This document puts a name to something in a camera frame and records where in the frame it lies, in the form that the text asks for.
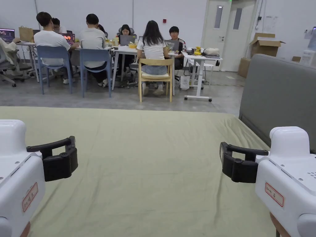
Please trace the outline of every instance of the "long hair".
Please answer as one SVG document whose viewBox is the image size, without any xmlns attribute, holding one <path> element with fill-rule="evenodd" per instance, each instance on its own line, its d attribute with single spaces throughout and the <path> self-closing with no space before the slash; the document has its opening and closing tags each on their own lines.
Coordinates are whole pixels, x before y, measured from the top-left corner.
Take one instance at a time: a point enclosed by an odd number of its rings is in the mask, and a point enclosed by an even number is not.
<svg viewBox="0 0 316 237">
<path fill-rule="evenodd" d="M 131 35 L 131 29 L 130 29 L 130 27 L 129 27 L 128 25 L 123 25 L 123 26 L 122 26 L 121 32 L 120 32 L 121 35 L 123 34 L 123 33 L 122 33 L 123 30 L 128 30 L 128 31 L 130 32 L 128 35 Z"/>
<path fill-rule="evenodd" d="M 157 22 L 149 21 L 147 23 L 146 30 L 143 35 L 143 44 L 145 44 L 145 42 L 147 42 L 149 46 L 161 44 L 164 42 L 164 39 L 159 31 Z"/>
</svg>

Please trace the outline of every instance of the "plastic bag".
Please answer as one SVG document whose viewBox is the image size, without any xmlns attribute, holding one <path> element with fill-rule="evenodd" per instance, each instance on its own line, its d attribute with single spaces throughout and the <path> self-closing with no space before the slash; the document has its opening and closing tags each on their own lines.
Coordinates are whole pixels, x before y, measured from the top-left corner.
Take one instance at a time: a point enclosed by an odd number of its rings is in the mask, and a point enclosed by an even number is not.
<svg viewBox="0 0 316 237">
<path fill-rule="evenodd" d="M 180 89 L 187 90 L 190 88 L 190 76 L 181 76 L 180 78 Z"/>
</svg>

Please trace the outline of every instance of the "gray office chair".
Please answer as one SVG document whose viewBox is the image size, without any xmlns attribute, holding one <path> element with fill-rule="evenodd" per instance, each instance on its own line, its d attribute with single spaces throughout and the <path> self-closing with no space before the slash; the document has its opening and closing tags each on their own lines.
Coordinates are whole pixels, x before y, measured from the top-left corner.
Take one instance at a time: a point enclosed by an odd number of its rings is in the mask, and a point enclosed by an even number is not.
<svg viewBox="0 0 316 237">
<path fill-rule="evenodd" d="M 17 57 L 17 54 L 16 54 L 18 51 L 19 50 L 16 50 L 14 52 L 14 65 L 12 65 L 7 60 L 3 48 L 0 47 L 0 78 L 2 81 L 11 82 L 13 87 L 16 87 L 16 83 L 14 80 L 12 80 L 12 78 L 20 79 L 23 82 L 25 79 L 28 78 L 26 75 L 24 75 L 23 71 L 27 71 L 32 68 L 25 64 L 22 64 L 22 65 L 19 64 L 19 58 Z M 17 71 L 20 74 L 20 76 L 4 74 L 7 70 Z"/>
</svg>

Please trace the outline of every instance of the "red label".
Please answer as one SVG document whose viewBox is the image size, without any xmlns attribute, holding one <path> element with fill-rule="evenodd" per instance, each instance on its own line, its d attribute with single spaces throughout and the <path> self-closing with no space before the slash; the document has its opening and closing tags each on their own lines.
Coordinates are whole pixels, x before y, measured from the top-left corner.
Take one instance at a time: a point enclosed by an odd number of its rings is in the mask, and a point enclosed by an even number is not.
<svg viewBox="0 0 316 237">
<path fill-rule="evenodd" d="M 284 206 L 284 197 L 268 183 L 265 183 L 265 192 L 281 207 Z"/>
<path fill-rule="evenodd" d="M 31 203 L 32 203 L 34 197 L 36 196 L 36 194 L 38 193 L 38 191 L 39 191 L 38 185 L 37 185 L 37 183 L 35 183 L 33 185 L 33 187 L 31 188 L 31 190 L 26 195 L 26 197 L 22 201 L 23 212 L 26 212 L 26 210 L 31 205 Z"/>
</svg>

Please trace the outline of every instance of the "chair cushion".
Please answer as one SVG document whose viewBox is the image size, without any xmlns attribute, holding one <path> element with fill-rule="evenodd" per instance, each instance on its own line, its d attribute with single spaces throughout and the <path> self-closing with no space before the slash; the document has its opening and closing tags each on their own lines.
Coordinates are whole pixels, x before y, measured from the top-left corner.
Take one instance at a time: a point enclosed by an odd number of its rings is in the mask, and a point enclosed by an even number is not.
<svg viewBox="0 0 316 237">
<path fill-rule="evenodd" d="M 152 75 L 152 74 L 148 74 L 146 72 L 142 71 L 142 78 L 147 78 L 147 79 L 167 79 L 170 78 L 170 75 L 167 73 L 165 75 Z"/>
</svg>

